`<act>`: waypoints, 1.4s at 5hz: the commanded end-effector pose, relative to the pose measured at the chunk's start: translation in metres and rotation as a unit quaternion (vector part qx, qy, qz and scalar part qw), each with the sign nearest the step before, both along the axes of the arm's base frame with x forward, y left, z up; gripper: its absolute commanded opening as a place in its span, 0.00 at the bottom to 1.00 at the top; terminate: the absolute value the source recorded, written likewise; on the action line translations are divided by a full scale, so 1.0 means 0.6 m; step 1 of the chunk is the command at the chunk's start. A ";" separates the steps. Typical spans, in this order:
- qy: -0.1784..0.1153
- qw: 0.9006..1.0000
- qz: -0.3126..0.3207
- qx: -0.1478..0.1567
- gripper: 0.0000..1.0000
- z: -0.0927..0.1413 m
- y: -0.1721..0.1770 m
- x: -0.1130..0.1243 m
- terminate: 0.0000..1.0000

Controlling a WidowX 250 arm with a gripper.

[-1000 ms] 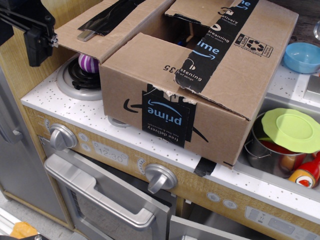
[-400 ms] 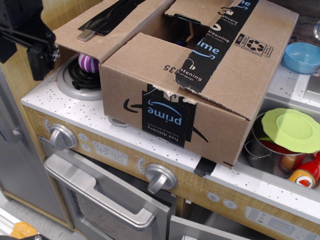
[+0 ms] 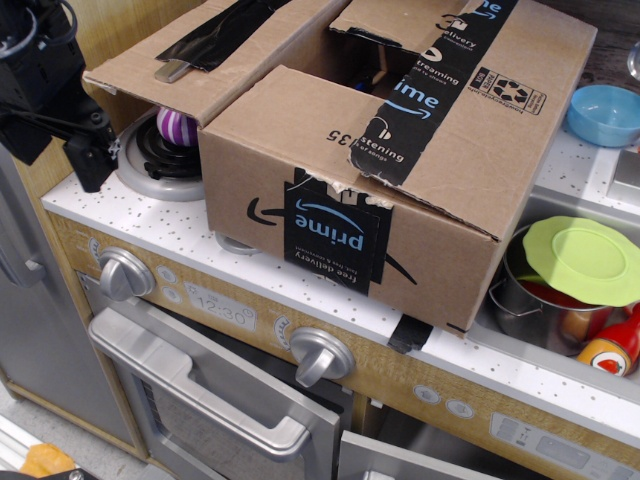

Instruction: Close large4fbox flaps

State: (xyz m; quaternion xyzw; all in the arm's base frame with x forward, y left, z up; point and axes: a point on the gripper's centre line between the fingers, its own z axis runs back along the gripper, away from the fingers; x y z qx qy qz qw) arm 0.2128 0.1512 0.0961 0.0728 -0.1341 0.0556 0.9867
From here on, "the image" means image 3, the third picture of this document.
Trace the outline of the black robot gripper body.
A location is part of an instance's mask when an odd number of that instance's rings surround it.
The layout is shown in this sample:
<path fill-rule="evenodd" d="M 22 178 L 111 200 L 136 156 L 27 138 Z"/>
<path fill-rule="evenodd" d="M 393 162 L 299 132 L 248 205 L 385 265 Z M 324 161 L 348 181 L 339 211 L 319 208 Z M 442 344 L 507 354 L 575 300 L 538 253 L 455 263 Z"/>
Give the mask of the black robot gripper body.
<path fill-rule="evenodd" d="M 78 27 L 68 1 L 1 3 L 1 144 L 28 165 L 54 137 L 110 152 L 108 115 L 82 85 Z"/>

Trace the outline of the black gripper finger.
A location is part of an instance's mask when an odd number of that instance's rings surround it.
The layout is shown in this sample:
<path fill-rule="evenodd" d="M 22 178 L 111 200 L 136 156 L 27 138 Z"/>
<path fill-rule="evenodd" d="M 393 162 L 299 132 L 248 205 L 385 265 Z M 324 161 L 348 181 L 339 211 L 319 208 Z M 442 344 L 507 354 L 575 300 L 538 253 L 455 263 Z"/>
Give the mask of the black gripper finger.
<path fill-rule="evenodd" d="M 95 145 L 88 136 L 72 136 L 63 144 L 63 150 L 80 185 L 87 193 L 99 192 L 104 182 L 117 169 L 117 160 L 112 154 Z"/>

